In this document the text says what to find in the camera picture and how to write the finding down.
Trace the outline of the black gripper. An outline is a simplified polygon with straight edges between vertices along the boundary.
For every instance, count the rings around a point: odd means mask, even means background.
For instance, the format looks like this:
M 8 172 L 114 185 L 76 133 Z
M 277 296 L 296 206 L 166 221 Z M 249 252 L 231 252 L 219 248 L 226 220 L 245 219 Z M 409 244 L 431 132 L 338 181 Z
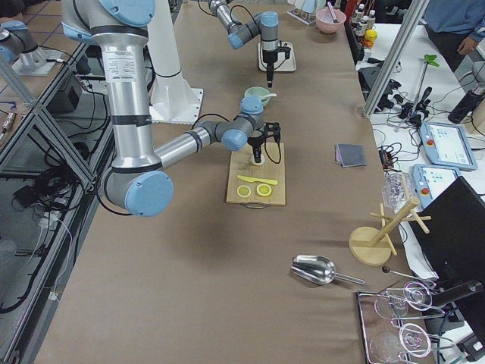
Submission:
M 264 156 L 261 155 L 261 146 L 266 145 L 266 140 L 273 137 L 274 142 L 278 146 L 279 153 L 280 151 L 280 124 L 278 122 L 264 122 L 263 126 L 257 131 L 260 132 L 258 136 L 251 136 L 248 138 L 248 144 L 252 147 L 252 154 L 253 154 L 253 163 L 254 164 L 263 164 L 264 163 Z
M 273 87 L 274 64 L 277 62 L 278 55 L 283 53 L 285 59 L 289 59 L 291 49 L 282 42 L 261 42 L 262 61 L 266 64 L 267 87 Z

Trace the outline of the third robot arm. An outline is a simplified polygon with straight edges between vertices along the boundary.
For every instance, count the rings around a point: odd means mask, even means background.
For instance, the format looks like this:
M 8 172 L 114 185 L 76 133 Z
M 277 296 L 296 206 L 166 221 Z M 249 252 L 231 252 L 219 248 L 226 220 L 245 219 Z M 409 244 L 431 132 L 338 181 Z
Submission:
M 11 67 L 16 74 L 22 76 L 45 76 L 54 67 L 27 25 L 20 20 L 1 24 L 1 56 L 13 64 Z

